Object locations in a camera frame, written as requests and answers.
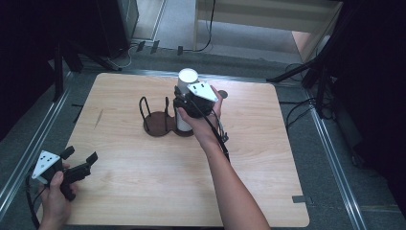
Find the wooden table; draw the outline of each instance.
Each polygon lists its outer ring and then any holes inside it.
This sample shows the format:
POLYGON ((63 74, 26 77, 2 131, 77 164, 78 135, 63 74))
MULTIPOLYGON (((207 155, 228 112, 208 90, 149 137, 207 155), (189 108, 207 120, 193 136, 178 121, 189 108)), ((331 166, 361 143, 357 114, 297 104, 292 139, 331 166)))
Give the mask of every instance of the wooden table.
MULTIPOLYGON (((76 166, 93 151, 99 160, 79 182, 68 224, 222 226, 207 159, 195 138, 173 132, 152 137, 143 129, 140 99, 146 96, 153 112, 164 111, 169 97, 172 108, 176 83, 170 77, 98 75, 69 140, 76 152, 68 162, 76 166)), ((292 201, 303 193, 274 86, 208 83, 229 94, 222 123, 231 162, 271 226, 307 226, 305 204, 292 201)))

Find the left hand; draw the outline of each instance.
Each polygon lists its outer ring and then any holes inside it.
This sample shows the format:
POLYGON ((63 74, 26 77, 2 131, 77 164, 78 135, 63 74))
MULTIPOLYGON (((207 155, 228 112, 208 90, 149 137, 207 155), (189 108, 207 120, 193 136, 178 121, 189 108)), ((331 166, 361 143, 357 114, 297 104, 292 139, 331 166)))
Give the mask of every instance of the left hand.
MULTIPOLYGON (((69 168, 69 165, 64 164, 64 168, 69 168)), ((62 182, 63 172, 56 172, 51 180, 50 188, 45 189, 41 194, 43 216, 39 229, 61 229, 71 216, 71 203, 60 191, 62 182)), ((71 190, 75 194, 77 186, 72 184, 71 190)))

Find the black controller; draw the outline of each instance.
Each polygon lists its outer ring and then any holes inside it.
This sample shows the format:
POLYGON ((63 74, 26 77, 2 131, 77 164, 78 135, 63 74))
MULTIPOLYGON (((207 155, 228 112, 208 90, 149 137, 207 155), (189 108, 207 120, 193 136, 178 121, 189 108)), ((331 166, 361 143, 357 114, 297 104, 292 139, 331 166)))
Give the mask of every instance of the black controller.
POLYGON ((191 92, 182 95, 177 86, 175 86, 174 94, 173 106, 183 107, 188 115, 193 118, 201 118, 203 117, 202 114, 208 116, 212 112, 214 103, 209 100, 195 96, 191 92))
POLYGON ((96 152, 91 154, 87 159, 86 163, 78 165, 72 169, 64 169, 62 165, 62 159, 66 160, 70 155, 75 152, 73 147, 68 147, 59 156, 59 160, 55 162, 48 170, 42 173, 41 177, 46 179, 48 183, 45 186, 50 186, 51 180, 55 173, 58 171, 63 172, 63 182, 60 185, 60 191, 65 195, 66 199, 72 201, 75 199, 76 195, 72 193, 70 185, 76 181, 84 179, 90 174, 90 168, 98 160, 98 155, 96 152))

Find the black tripod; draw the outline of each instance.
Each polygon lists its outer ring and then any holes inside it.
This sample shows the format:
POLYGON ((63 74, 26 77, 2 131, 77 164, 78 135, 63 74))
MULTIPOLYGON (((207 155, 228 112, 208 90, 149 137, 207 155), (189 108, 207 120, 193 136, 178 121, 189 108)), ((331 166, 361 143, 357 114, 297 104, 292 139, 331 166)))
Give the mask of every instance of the black tripod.
POLYGON ((323 109, 323 96, 326 90, 326 85, 328 78, 330 76, 329 68, 334 61, 334 58, 342 51, 346 46, 348 40, 350 39, 347 36, 347 28, 354 18, 358 10, 362 7, 362 3, 358 3, 356 7, 349 6, 348 2, 345 2, 343 9, 346 8, 347 11, 344 14, 340 14, 341 20, 338 21, 337 26, 331 35, 330 39, 326 43, 325 47, 322 49, 320 54, 314 59, 304 63, 278 77, 273 79, 267 79, 268 82, 280 82, 286 80, 296 74, 308 70, 306 75, 302 80, 302 86, 304 88, 310 88, 314 83, 319 80, 317 96, 316 96, 316 111, 319 114, 320 118, 324 118, 322 109, 323 109))

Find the forearm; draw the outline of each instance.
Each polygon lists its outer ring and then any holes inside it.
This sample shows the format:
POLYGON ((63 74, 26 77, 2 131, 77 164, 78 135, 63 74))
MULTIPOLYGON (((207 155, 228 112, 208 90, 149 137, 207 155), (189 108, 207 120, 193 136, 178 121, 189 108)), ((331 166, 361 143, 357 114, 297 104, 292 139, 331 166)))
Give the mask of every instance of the forearm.
POLYGON ((265 216, 218 145, 202 145, 225 229, 270 229, 265 216))

